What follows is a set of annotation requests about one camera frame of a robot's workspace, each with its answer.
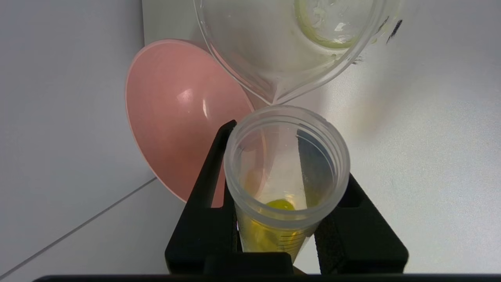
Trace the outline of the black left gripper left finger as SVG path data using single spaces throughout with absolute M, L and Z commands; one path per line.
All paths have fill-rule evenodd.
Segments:
M 168 242 L 164 257 L 171 274 L 201 274 L 207 257 L 238 250 L 235 204 L 226 184 L 222 207 L 212 207 L 224 151 L 236 124 L 231 120 L 218 130 Z

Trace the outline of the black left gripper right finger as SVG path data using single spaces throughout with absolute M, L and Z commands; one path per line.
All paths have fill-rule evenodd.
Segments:
M 409 252 L 355 178 L 314 233 L 322 275 L 403 273 Z

